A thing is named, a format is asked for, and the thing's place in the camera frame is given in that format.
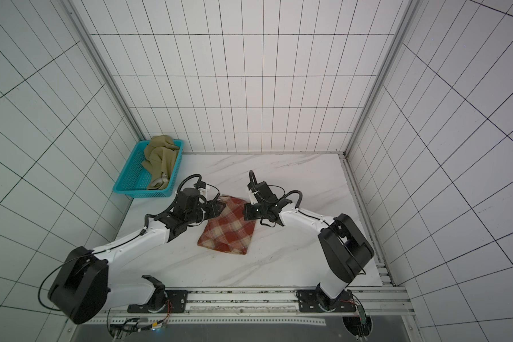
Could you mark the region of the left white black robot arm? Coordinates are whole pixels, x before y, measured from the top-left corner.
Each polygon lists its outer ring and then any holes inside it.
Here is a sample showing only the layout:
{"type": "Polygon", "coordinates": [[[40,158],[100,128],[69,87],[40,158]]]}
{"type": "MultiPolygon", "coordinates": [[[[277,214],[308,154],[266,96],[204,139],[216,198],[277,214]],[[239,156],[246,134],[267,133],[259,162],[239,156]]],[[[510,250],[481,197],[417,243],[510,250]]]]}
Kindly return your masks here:
{"type": "Polygon", "coordinates": [[[123,276],[121,271],[146,252],[171,243],[187,228],[219,217],[226,204],[219,195],[207,199],[206,194],[206,189],[183,189],[166,210],[145,215],[138,231],[94,249],[72,250],[53,272],[56,278],[48,300],[75,324],[121,306],[140,307],[151,313],[165,310],[167,293],[160,280],[145,273],[123,276]]]}

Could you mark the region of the red plaid skirt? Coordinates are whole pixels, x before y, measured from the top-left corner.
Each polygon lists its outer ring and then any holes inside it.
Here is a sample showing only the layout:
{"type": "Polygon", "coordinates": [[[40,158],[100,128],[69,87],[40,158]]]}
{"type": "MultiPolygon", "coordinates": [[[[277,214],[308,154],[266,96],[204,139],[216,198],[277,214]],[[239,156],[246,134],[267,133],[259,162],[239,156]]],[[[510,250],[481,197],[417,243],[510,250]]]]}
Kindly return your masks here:
{"type": "Polygon", "coordinates": [[[244,217],[246,201],[231,196],[221,196],[225,203],[219,217],[211,219],[198,239],[198,246],[232,255],[246,255],[256,222],[244,217]]]}

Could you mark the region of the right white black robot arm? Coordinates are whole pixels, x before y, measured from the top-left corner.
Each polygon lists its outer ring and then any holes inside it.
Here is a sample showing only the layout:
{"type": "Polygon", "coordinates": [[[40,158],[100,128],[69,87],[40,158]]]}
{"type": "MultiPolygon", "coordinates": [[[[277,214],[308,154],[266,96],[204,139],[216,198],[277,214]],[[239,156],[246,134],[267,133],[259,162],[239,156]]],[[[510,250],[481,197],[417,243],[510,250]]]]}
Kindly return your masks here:
{"type": "Polygon", "coordinates": [[[297,292],[306,308],[334,312],[345,306],[354,312],[357,302],[345,288],[358,275],[366,274],[365,266],[375,252],[352,218],[346,214],[324,216],[302,209],[303,194],[298,190],[278,197],[265,181],[257,182],[254,178],[250,178],[247,187],[250,202],[243,209],[246,221],[303,229],[317,236],[329,270],[315,290],[297,292]]]}

